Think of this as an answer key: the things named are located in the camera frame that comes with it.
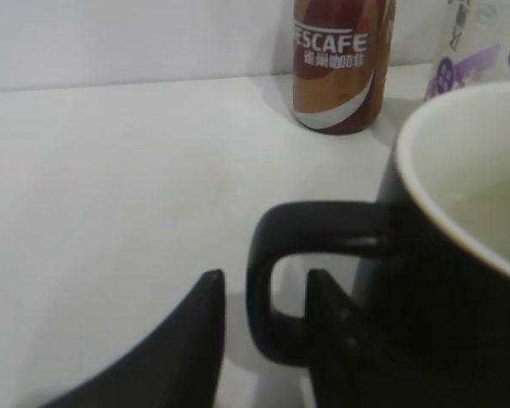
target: nescafe logo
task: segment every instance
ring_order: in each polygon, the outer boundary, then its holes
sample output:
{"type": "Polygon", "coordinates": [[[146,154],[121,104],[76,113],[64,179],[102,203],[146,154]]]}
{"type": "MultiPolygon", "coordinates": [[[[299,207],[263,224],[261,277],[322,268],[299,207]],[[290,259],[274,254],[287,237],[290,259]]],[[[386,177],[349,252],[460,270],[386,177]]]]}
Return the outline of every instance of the nescafe logo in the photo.
{"type": "Polygon", "coordinates": [[[364,2],[312,0],[302,21],[295,21],[295,74],[326,77],[334,70],[363,67],[369,47],[370,19],[364,2]]]}

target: black pointed shape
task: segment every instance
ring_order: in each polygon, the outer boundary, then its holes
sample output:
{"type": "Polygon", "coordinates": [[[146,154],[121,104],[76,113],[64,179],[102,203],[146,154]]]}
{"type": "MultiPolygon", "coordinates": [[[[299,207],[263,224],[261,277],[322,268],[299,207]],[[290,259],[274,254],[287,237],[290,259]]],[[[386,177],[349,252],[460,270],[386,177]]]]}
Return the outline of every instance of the black pointed shape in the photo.
{"type": "Polygon", "coordinates": [[[205,273],[139,346],[42,408],[210,408],[224,353],[224,274],[205,273]]]}

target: black mug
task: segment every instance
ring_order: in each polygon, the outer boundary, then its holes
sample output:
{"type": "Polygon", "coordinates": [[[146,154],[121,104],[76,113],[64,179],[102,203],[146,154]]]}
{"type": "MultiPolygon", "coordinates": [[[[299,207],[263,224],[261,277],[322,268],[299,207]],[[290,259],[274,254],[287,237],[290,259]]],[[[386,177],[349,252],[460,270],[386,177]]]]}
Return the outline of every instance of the black mug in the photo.
{"type": "Polygon", "coordinates": [[[319,406],[510,407],[510,258],[444,205],[508,178],[510,83],[491,84],[412,115],[376,203],[270,210],[247,270],[259,350],[308,367],[319,406]],[[271,304],[273,267],[314,252],[362,258],[353,300],[313,271],[305,317],[282,314],[271,304]]]}

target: can label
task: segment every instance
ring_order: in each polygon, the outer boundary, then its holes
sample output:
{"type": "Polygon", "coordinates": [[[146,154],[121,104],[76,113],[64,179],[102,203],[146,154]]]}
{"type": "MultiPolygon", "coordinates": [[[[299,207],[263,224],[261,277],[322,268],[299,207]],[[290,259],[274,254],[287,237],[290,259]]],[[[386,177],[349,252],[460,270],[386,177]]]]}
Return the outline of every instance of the can label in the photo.
{"type": "Polygon", "coordinates": [[[368,126],[383,101],[395,0],[297,0],[294,109],[309,128],[368,126]]]}
{"type": "Polygon", "coordinates": [[[510,0],[448,0],[427,99],[494,81],[510,81],[510,0]]]}

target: white swoosh logo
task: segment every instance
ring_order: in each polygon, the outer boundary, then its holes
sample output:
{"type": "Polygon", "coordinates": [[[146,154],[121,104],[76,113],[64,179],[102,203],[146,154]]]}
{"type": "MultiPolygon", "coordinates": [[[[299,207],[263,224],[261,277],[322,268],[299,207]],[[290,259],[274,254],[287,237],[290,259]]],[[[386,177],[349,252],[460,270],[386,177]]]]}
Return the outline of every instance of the white swoosh logo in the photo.
{"type": "Polygon", "coordinates": [[[371,79],[365,89],[343,105],[318,113],[295,112],[295,116],[300,122],[312,129],[332,128],[351,117],[365,103],[366,97],[371,91],[373,78],[374,72],[372,72],[371,79]]]}

